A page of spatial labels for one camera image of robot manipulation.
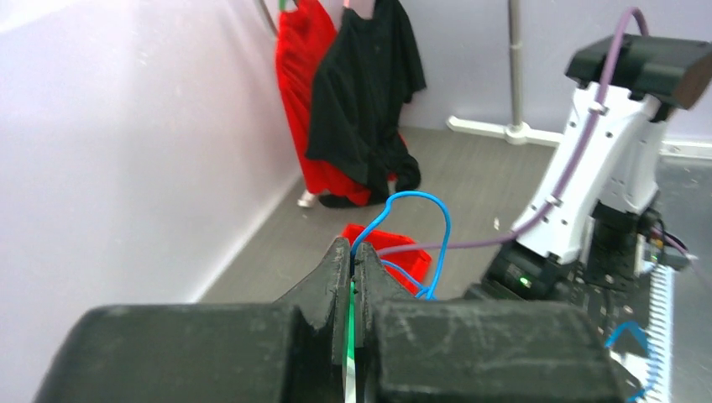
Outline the black t-shirt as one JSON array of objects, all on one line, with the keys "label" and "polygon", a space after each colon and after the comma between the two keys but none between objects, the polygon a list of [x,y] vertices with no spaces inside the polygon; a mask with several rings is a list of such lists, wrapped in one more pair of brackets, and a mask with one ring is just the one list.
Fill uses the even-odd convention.
[{"label": "black t-shirt", "polygon": [[414,191],[420,166],[399,133],[403,106],[426,88],[411,21],[398,1],[377,1],[371,18],[345,8],[341,27],[312,82],[306,157],[357,185],[321,191],[328,208],[372,206],[393,191]]}]

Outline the red t-shirt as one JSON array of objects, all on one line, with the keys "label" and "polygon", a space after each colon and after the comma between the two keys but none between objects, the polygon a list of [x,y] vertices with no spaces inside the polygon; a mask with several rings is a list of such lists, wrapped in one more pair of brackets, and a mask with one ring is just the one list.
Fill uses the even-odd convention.
[{"label": "red t-shirt", "polygon": [[275,68],[312,203],[365,207],[419,186],[398,130],[405,19],[397,1],[376,2],[371,18],[345,9],[340,28],[318,1],[281,11]]}]

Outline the red plastic bin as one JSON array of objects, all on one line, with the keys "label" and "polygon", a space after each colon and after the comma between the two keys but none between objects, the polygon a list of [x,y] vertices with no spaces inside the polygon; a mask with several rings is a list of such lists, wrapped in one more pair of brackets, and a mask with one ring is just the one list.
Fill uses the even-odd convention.
[{"label": "red plastic bin", "polygon": [[[412,238],[405,235],[380,230],[372,231],[365,238],[365,241],[371,243],[377,251],[416,243]],[[384,260],[401,268],[401,271],[399,271],[393,267],[386,266],[387,271],[412,295],[417,295],[421,287],[425,285],[424,279],[427,277],[432,263],[431,255],[424,250],[414,250],[389,254],[384,257]]]}]

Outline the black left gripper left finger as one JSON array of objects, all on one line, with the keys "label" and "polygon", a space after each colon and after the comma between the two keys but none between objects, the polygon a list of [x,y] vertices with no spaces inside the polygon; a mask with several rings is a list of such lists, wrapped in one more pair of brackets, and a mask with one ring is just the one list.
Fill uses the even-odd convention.
[{"label": "black left gripper left finger", "polygon": [[69,331],[38,402],[341,402],[350,244],[268,303],[114,305]]}]

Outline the green hanger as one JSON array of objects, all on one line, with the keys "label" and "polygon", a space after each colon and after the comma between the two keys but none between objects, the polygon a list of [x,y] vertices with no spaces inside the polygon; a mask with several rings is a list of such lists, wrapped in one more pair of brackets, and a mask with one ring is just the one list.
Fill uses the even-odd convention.
[{"label": "green hanger", "polygon": [[297,7],[296,0],[279,0],[278,9],[280,12],[293,11]]}]

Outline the green plastic bin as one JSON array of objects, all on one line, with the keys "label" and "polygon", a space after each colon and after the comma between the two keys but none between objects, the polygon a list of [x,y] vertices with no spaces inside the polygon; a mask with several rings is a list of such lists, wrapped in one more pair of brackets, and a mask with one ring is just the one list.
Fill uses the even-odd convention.
[{"label": "green plastic bin", "polygon": [[356,365],[354,360],[354,283],[350,283],[348,322],[346,328],[346,352],[345,375],[344,375],[344,402],[356,402]]}]

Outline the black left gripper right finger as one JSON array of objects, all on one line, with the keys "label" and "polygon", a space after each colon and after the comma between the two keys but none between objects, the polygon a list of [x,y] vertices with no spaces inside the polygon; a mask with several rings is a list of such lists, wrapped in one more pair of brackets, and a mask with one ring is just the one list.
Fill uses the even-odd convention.
[{"label": "black left gripper right finger", "polygon": [[357,402],[622,402],[587,315],[549,301],[420,301],[353,246]]}]

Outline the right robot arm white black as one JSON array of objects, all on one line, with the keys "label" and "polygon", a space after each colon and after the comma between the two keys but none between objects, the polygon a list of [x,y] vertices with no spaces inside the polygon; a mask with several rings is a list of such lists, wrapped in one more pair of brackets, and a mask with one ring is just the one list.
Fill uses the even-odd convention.
[{"label": "right robot arm white black", "polygon": [[711,45],[624,34],[577,50],[568,125],[541,184],[468,299],[588,302],[635,289],[660,214],[670,117],[711,80]]}]

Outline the metal clothes rack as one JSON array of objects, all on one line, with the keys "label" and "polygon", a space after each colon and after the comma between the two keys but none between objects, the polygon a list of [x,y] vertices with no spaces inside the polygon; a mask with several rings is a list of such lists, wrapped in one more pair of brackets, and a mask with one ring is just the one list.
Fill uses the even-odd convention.
[{"label": "metal clothes rack", "polygon": [[532,128],[524,121],[524,74],[523,40],[521,35],[521,3],[509,0],[509,72],[510,72],[510,111],[511,123],[507,125],[461,119],[451,116],[447,119],[448,128],[457,133],[467,133],[495,139],[503,139],[509,144],[537,144],[555,147],[562,135],[558,132]]}]

